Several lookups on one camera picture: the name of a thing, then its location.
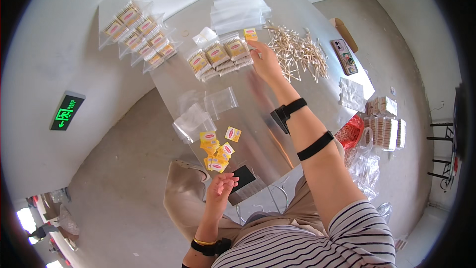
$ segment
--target red plastic bag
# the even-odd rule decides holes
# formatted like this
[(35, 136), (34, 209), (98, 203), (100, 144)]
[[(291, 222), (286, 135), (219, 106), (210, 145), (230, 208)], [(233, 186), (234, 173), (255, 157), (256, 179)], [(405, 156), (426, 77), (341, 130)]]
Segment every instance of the red plastic bag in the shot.
[(354, 148), (364, 132), (364, 121), (358, 115), (350, 120), (334, 135), (344, 146), (344, 150)]

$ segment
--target phone case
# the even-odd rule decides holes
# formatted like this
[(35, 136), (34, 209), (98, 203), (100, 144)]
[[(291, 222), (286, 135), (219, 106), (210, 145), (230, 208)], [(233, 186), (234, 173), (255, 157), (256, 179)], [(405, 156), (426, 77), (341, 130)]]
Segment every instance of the phone case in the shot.
[(352, 58), (346, 42), (343, 39), (335, 39), (331, 41), (331, 43), (337, 55), (339, 56), (340, 63), (344, 68), (344, 73), (346, 75), (358, 73), (356, 63), (354, 58)]

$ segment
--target woman's left hand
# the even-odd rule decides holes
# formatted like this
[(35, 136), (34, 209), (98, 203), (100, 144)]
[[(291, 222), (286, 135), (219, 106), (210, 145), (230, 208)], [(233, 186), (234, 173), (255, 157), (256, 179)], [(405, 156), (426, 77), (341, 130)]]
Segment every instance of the woman's left hand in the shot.
[(227, 207), (228, 196), (233, 187), (238, 185), (239, 177), (234, 173), (221, 173), (213, 178), (207, 190), (205, 219), (219, 221)]

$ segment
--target woman's hand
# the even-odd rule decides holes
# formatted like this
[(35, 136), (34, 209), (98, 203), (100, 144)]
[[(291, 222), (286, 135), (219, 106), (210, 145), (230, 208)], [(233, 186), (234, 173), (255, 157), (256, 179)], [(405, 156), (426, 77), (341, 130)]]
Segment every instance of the woman's hand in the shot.
[(286, 80), (283, 78), (281, 66), (277, 62), (274, 51), (268, 47), (268, 45), (261, 42), (248, 41), (247, 43), (256, 48), (255, 50), (250, 50), (256, 73), (265, 80), (271, 88), (285, 82)]
[(239, 177), (234, 173), (221, 173), (213, 178), (207, 190), (207, 203), (205, 205), (206, 220), (219, 221), (227, 207), (228, 196), (233, 187), (238, 185)]

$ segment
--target pile of cotton swabs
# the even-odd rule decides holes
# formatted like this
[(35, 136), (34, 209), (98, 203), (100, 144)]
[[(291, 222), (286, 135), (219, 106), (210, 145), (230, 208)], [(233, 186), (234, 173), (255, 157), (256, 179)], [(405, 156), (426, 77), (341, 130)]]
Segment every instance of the pile of cotton swabs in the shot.
[(271, 22), (269, 24), (270, 26), (264, 26), (268, 32), (273, 33), (273, 36), (269, 34), (271, 41), (268, 45), (276, 53), (283, 76), (288, 82), (291, 83), (291, 78), (301, 80), (300, 68), (303, 72), (308, 70), (316, 83), (319, 76), (329, 79), (326, 64), (328, 57), (312, 41), (309, 29), (306, 28), (306, 38), (300, 38), (294, 30), (286, 29), (285, 26), (275, 27)]

